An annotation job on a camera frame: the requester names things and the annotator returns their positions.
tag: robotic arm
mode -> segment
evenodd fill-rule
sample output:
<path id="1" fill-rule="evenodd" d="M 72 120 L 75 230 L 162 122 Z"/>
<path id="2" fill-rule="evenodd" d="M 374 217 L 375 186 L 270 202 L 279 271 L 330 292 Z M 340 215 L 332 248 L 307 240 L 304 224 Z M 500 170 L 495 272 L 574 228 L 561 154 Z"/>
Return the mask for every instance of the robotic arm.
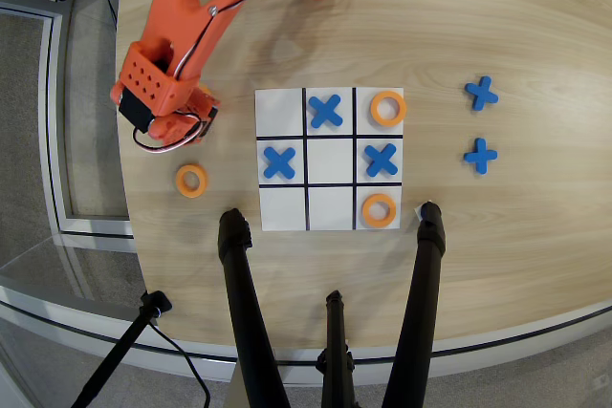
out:
<path id="1" fill-rule="evenodd" d="M 111 92 L 141 148 L 163 153 L 207 133 L 220 102 L 200 88 L 202 69 L 245 1 L 153 0 L 142 38 L 131 44 Z M 141 143 L 138 131 L 163 145 Z"/>

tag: light wood tabletop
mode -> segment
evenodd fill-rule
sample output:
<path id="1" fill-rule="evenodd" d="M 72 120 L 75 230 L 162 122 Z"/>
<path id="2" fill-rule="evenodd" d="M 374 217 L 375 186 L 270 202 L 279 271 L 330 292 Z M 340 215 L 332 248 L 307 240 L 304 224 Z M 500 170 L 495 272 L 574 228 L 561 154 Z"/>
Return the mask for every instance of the light wood tabletop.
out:
<path id="1" fill-rule="evenodd" d="M 117 68 L 152 0 L 120 0 Z M 464 91 L 493 78 L 479 113 Z M 119 116 L 125 193 L 146 286 L 175 338 L 233 345 L 217 255 L 221 214 L 251 224 L 249 260 L 275 347 L 325 346 L 344 297 L 352 347 L 393 346 L 414 263 L 414 208 L 443 211 L 436 339 L 505 329 L 612 297 L 612 0 L 249 0 L 201 79 L 222 101 L 205 140 L 151 155 Z M 402 229 L 262 232 L 254 91 L 404 87 Z M 463 162 L 475 138 L 489 174 Z M 187 199 L 178 168 L 209 185 Z"/>

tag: orange ring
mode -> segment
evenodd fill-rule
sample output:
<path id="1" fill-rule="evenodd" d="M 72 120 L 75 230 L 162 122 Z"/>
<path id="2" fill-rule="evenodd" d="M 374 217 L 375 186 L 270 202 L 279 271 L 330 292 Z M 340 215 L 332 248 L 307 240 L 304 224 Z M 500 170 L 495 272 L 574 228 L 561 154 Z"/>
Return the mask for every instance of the orange ring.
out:
<path id="1" fill-rule="evenodd" d="M 185 182 L 185 174 L 192 172 L 198 176 L 198 186 L 191 188 Z M 176 186 L 179 188 L 181 194 L 187 198 L 197 198 L 201 196 L 208 185 L 207 171 L 204 170 L 200 164 L 186 164 L 176 173 Z"/>
<path id="2" fill-rule="evenodd" d="M 386 214 L 385 218 L 376 220 L 370 215 L 370 208 L 376 203 L 384 203 L 389 206 L 389 212 Z M 393 200 L 382 193 L 370 196 L 367 200 L 365 200 L 365 203 L 363 203 L 363 219 L 373 228 L 384 228 L 391 225 L 391 222 L 395 220 L 396 212 L 397 207 L 395 206 Z"/>
<path id="3" fill-rule="evenodd" d="M 398 103 L 398 115 L 396 115 L 394 118 L 383 118 L 381 117 L 381 114 L 379 114 L 379 105 L 381 105 L 381 102 L 386 97 L 389 97 Z M 405 105 L 404 98 L 394 91 L 383 91 L 382 93 L 378 93 L 374 99 L 372 99 L 372 105 L 370 106 L 370 112 L 372 112 L 372 117 L 374 120 L 381 126 L 385 126 L 387 128 L 393 127 L 396 124 L 400 124 L 402 121 L 404 121 L 407 111 L 408 108 Z"/>

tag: blue cross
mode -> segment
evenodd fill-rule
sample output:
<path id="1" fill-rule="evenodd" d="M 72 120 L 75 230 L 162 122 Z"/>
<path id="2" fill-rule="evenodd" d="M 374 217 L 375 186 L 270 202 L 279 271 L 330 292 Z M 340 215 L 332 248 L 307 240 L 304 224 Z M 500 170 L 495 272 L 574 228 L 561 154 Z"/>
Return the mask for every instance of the blue cross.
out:
<path id="1" fill-rule="evenodd" d="M 483 110 L 487 102 L 491 104 L 499 102 L 499 96 L 491 92 L 492 83 L 493 80 L 490 76 L 483 76 L 480 79 L 480 85 L 474 83 L 468 83 L 466 85 L 466 91 L 475 96 L 472 108 L 476 112 Z"/>
<path id="2" fill-rule="evenodd" d="M 271 179 L 277 172 L 280 172 L 287 179 L 292 179 L 295 177 L 295 171 L 289 165 L 290 159 L 295 156 L 294 148 L 289 147 L 283 153 L 278 155 L 276 150 L 274 150 L 272 147 L 268 147 L 266 150 L 264 150 L 264 155 L 270 161 L 270 165 L 264 171 L 264 176 L 266 179 Z"/>
<path id="3" fill-rule="evenodd" d="M 340 104 L 340 96 L 333 95 L 327 102 L 322 102 L 318 97 L 311 97 L 308 99 L 308 103 L 317 111 L 311 123 L 313 128 L 320 128 L 321 124 L 328 119 L 334 126 L 342 124 L 342 117 L 335 112 L 336 107 Z"/>
<path id="4" fill-rule="evenodd" d="M 476 151 L 466 153 L 464 159 L 466 162 L 475 163 L 478 174 L 487 174 L 487 162 L 497 160 L 497 152 L 495 150 L 487 150 L 487 141 L 481 138 L 476 139 Z"/>
<path id="5" fill-rule="evenodd" d="M 367 172 L 367 175 L 370 177 L 376 177 L 376 175 L 384 169 L 392 176 L 395 176 L 398 173 L 398 168 L 390 161 L 390 159 L 393 155 L 395 155 L 396 151 L 397 148 L 392 143 L 388 143 L 382 152 L 379 152 L 372 145 L 365 147 L 365 154 L 373 160 L 365 171 Z"/>

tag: floor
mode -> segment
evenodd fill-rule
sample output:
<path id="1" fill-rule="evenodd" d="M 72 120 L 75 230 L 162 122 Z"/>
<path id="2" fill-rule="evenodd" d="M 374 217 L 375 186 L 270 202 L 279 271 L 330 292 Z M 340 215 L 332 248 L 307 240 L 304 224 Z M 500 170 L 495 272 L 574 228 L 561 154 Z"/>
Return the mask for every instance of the floor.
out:
<path id="1" fill-rule="evenodd" d="M 99 357 L 63 347 L 0 319 L 0 361 L 19 375 L 35 407 L 64 408 L 77 397 Z M 610 408 L 612 330 L 515 362 L 429 380 L 429 408 Z M 228 384 L 208 381 L 212 408 Z M 380 407 L 385 386 L 355 388 L 361 408 Z M 293 408 L 320 406 L 321 388 L 287 388 Z M 204 395 L 192 377 L 120 365 L 92 408 L 197 408 Z"/>
<path id="2" fill-rule="evenodd" d="M 112 0 L 117 9 L 119 0 Z M 50 239 L 37 138 L 40 24 L 0 15 L 0 91 L 10 118 L 0 130 L 0 276 L 100 302 L 137 307 L 144 281 L 135 254 L 65 250 Z M 66 154 L 73 212 L 126 217 L 115 108 L 115 28 L 106 0 L 75 0 L 66 68 Z M 478 372 L 432 379 L 430 407 L 611 407 L 612 331 Z M 100 359 L 0 320 L 0 361 L 34 406 L 68 406 Z M 211 406 L 227 385 L 210 383 Z M 356 389 L 380 406 L 384 386 Z M 320 389 L 290 389 L 294 407 L 320 406 Z M 193 378 L 121 366 L 92 406 L 201 406 Z"/>

